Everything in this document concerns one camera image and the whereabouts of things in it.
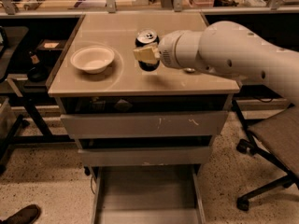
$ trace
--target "metal frame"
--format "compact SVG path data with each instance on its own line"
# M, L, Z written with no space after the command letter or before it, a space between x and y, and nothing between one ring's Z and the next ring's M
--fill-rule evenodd
M284 12L299 12L298 7L282 7L281 0L269 0L267 7L203 7L203 8L187 8L186 11L200 11L205 14L255 14L255 13L284 13ZM173 0L173 9L176 12L183 10L182 0ZM8 15L21 15L27 16L38 16L39 18L48 16L80 16L82 11L69 10L69 11L52 11L52 12L38 12L36 11L26 11L21 12L18 10L17 6L11 0L2 0L5 12ZM94 11L86 10L84 13L89 13ZM107 0L107 12L115 13L117 12L115 0Z
M14 75L7 76L7 83L10 85L11 89L14 90L16 95L22 102L25 110L32 118L33 122L36 124L39 131L41 131L42 135L38 136L15 136L21 125L23 127L29 125L28 121L23 118L23 115L19 115L16 121L13 123L11 129L9 130L5 139L0 143L0 160L4 157L7 148L9 145L14 144L33 144L33 143L63 143L63 142L74 142L67 134L62 135L54 135L50 131L47 123L43 120L42 116L36 109L36 106L32 102L31 99L28 99L23 93L20 91L18 85L16 84L17 78ZM5 167L0 166L0 174L5 171Z
M8 15L14 15L18 12L17 6L11 0L2 0L2 3Z

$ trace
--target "shoe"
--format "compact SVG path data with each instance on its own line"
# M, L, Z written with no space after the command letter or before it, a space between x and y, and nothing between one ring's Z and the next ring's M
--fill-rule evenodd
M31 204L19 212L9 217L7 220L3 221L3 224L32 224L34 223L40 215L40 209L37 205Z

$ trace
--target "desk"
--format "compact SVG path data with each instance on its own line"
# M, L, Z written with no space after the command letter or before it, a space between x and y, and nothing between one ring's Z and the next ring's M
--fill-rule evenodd
M96 180L92 223L205 223L193 167L208 161L239 87L162 64L142 71L132 50L145 27L163 37L175 30L203 31L206 25L197 12L88 14L52 74L49 96L57 99L62 122ZM76 50L90 45L116 53L103 74L83 74L70 63Z
M6 28L7 38L9 47L5 50L3 56L1 57L0 63L0 94L3 96L8 96L9 102L15 100L18 105L24 106L29 116L35 122L37 128L43 135L37 136L15 136L15 133L18 131L20 125L26 124L25 120L22 119L22 115L19 115L14 125L11 126L9 132L7 133L6 138L1 140L0 144L0 160L5 154L8 145L11 144L27 144L27 143L57 143L57 142L71 142L72 140L68 135L54 135L51 133L47 123L43 120L38 110L36 109L36 100L38 96L39 101L49 100L47 94L47 88L45 86L45 81L34 84L35 87L29 88L26 90L24 88L25 84L28 85L26 73L32 67L31 59L28 56L28 50L36 48L36 45L40 42L41 39L51 38L51 36L58 35L61 38L69 37L69 33L73 30L75 26L74 19L70 20L67 25L67 29L70 30L68 33L67 29L62 29L60 26L64 24L65 20L54 20L54 19L45 19L44 22L47 24L43 26L43 31L39 31L36 28L38 25L43 24L42 20L36 22L36 20L23 20L18 19L12 20L1 20L1 25ZM51 59L45 61L45 65L54 66L53 59L57 57L57 54L51 53ZM4 172L5 167L0 166L0 173Z

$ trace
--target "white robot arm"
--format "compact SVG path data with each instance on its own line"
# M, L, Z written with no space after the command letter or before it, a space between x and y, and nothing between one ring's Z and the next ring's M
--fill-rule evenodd
M219 21L204 32L176 31L152 51L166 67L245 76L299 104L299 53L274 46L240 24ZM137 53L139 61L149 61Z

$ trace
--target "bowl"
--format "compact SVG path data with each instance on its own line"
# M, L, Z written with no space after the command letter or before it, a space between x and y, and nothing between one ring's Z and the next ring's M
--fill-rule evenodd
M114 51L105 46L91 46L75 51L71 63L89 74L103 72L114 60Z

